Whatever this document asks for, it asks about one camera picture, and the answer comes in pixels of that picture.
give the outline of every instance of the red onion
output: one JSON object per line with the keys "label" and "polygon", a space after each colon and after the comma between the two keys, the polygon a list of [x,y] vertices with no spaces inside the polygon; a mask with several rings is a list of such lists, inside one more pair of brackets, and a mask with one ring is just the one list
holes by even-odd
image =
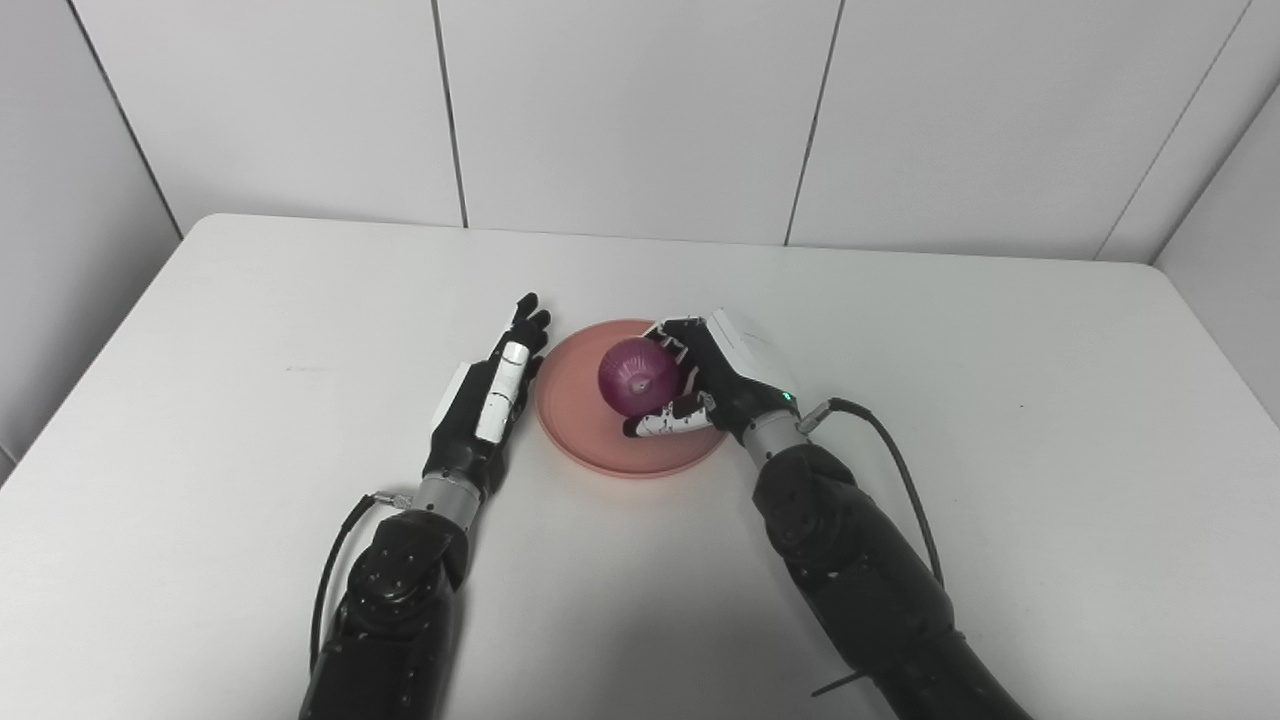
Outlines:
{"label": "red onion", "polygon": [[678,375],[676,359],[657,342],[628,337],[604,354],[596,380],[609,407],[635,418],[675,400]]}

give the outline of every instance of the black fingertip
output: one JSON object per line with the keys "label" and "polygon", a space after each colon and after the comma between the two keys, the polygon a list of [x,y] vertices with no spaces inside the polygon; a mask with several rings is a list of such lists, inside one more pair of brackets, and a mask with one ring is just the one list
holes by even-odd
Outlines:
{"label": "black fingertip", "polygon": [[520,320],[524,320],[535,309],[538,309],[538,293],[530,292],[529,295],[521,297],[520,302],[516,304],[516,316],[512,318],[511,322],[518,323]]}

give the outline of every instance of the silver joint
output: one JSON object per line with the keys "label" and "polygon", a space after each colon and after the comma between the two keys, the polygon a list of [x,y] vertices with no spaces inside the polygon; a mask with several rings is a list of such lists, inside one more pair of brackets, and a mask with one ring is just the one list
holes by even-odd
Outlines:
{"label": "silver joint", "polygon": [[413,498],[407,495],[379,491],[374,493],[374,502],[379,505],[390,505],[396,510],[408,510]]}
{"label": "silver joint", "polygon": [[751,421],[742,433],[742,446],[755,466],[764,468],[774,455],[809,442],[797,425],[796,416],[790,410],[774,410]]}
{"label": "silver joint", "polygon": [[823,400],[822,404],[810,410],[808,415],[800,418],[800,424],[796,425],[796,429],[804,434],[809,434],[817,429],[828,415],[831,415],[831,401]]}
{"label": "silver joint", "polygon": [[480,491],[457,471],[431,471],[422,477],[410,507],[434,512],[470,532],[480,511]]}

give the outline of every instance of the white wall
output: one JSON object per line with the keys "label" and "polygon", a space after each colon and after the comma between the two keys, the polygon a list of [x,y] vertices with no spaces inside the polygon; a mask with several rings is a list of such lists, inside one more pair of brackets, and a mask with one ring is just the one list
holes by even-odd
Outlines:
{"label": "white wall", "polygon": [[76,0],[183,232],[461,223],[429,0]]}
{"label": "white wall", "polygon": [[1280,421],[1280,94],[1254,119],[1156,266]]}
{"label": "white wall", "polygon": [[[0,3],[0,445],[20,455],[178,242],[69,8]],[[9,462],[0,460],[0,479]]]}
{"label": "white wall", "polygon": [[[458,224],[431,0],[74,0],[179,224]],[[841,0],[438,0],[474,227],[782,243]],[[790,240],[1149,261],[1280,0],[844,3]]]}
{"label": "white wall", "polygon": [[[1276,45],[1280,4],[1249,5],[849,3],[791,242],[1094,258],[1166,138],[1198,161],[1156,181],[1196,188],[1256,106],[1280,51],[1216,65],[1238,22]],[[1221,91],[1203,106],[1210,76]],[[1189,108],[1197,131],[1170,136]],[[1140,208],[1170,223],[1190,193],[1175,183]],[[1164,240],[1148,225],[1112,259],[1148,261]]]}
{"label": "white wall", "polygon": [[472,227],[781,243],[838,0],[442,0]]}

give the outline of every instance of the black cable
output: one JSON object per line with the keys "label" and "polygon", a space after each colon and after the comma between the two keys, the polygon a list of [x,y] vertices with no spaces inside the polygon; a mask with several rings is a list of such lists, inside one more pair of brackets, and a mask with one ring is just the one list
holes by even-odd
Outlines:
{"label": "black cable", "polygon": [[347,519],[342,521],[342,529],[338,530],[338,537],[333,539],[333,547],[329,548],[329,557],[324,561],[324,571],[320,573],[320,588],[316,591],[316,605],[311,611],[311,671],[315,673],[316,660],[320,657],[320,621],[324,618],[324,601],[325,596],[329,594],[329,577],[333,575],[333,565],[338,561],[338,552],[342,551],[342,543],[351,534],[352,528],[356,523],[365,516],[365,512],[374,506],[374,496],[366,495],[360,498],[360,502],[351,509],[351,514]]}
{"label": "black cable", "polygon": [[906,460],[902,459],[902,454],[897,450],[897,443],[893,442],[893,437],[888,434],[888,429],[879,421],[879,418],[877,418],[867,407],[842,397],[832,397],[827,401],[827,404],[832,410],[856,415],[869,423],[870,427],[876,428],[876,432],[879,433],[884,445],[888,446],[888,452],[893,456],[893,464],[897,465],[897,471],[902,475],[902,484],[906,487],[906,496],[911,498],[911,510],[915,511],[915,521],[920,524],[920,534],[924,536],[924,551],[929,553],[929,566],[933,569],[933,577],[937,578],[938,584],[941,585],[942,560],[938,559],[938,548],[933,544],[933,532],[929,530],[929,519],[924,516],[924,505],[920,502],[920,495],[915,492],[915,480],[911,479],[911,471],[906,469]]}

